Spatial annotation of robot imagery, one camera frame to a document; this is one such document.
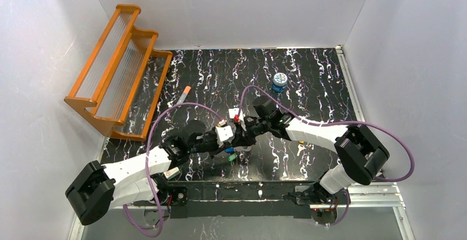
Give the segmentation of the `white metal keyring plate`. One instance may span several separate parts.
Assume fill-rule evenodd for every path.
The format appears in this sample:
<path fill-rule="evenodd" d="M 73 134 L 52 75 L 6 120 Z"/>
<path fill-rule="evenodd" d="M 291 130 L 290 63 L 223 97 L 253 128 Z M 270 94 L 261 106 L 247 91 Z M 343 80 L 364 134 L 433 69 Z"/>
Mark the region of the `white metal keyring plate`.
<path fill-rule="evenodd" d="M 243 158 L 248 158 L 251 155 L 251 146 L 240 146 L 237 148 L 237 154 Z"/>

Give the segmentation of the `green tagged key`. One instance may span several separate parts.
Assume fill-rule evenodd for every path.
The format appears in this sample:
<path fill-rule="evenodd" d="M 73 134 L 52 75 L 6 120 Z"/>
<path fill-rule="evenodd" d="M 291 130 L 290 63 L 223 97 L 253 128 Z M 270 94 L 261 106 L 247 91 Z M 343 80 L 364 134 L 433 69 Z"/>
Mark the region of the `green tagged key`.
<path fill-rule="evenodd" d="M 237 154 L 236 153 L 232 153 L 228 157 L 229 162 L 234 162 L 234 161 L 236 161 L 236 159 L 237 159 Z"/>

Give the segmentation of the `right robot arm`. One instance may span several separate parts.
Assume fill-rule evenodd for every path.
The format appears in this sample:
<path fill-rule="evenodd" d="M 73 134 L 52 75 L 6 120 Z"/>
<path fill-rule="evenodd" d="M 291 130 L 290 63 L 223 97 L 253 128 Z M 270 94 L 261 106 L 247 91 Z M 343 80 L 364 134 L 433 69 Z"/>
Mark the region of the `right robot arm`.
<path fill-rule="evenodd" d="M 291 112 L 282 113 L 268 97 L 253 101 L 257 117 L 244 119 L 247 133 L 256 137 L 266 132 L 289 141 L 303 141 L 335 152 L 340 164 L 324 173 L 308 190 L 311 197 L 329 197 L 354 183 L 369 185 L 390 154 L 368 126 L 318 126 Z"/>

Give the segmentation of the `blue tagged key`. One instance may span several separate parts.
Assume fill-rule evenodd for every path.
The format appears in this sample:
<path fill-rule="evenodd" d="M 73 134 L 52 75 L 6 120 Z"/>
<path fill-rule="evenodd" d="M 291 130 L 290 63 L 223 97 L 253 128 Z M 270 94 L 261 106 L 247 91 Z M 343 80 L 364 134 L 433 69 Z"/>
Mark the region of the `blue tagged key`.
<path fill-rule="evenodd" d="M 234 148 L 226 148 L 224 151 L 225 151 L 227 154 L 233 154 L 233 153 L 235 153 L 235 149 L 234 149 Z"/>

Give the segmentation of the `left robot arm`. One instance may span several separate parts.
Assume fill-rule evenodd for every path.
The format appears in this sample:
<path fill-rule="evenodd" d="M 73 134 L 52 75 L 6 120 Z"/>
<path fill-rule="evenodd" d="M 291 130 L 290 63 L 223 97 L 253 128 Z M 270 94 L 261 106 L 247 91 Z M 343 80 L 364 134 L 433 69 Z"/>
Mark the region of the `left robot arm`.
<path fill-rule="evenodd" d="M 216 126 L 205 133 L 186 126 L 154 147 L 148 154 L 101 164 L 87 163 L 65 192 L 82 225 L 101 219 L 110 209 L 135 201 L 152 200 L 156 183 L 150 178 L 184 164 L 190 154 L 216 155 L 231 145 L 231 126 Z"/>

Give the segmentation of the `yellow tagged key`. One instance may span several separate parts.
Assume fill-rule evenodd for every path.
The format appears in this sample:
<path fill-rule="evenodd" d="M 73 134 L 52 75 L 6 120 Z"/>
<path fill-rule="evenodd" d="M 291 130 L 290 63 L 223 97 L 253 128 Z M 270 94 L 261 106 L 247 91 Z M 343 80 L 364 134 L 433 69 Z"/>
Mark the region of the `yellow tagged key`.
<path fill-rule="evenodd" d="M 297 156 L 300 156 L 301 152 L 306 149 L 305 142 L 304 141 L 299 141 L 297 148 L 298 148 Z"/>

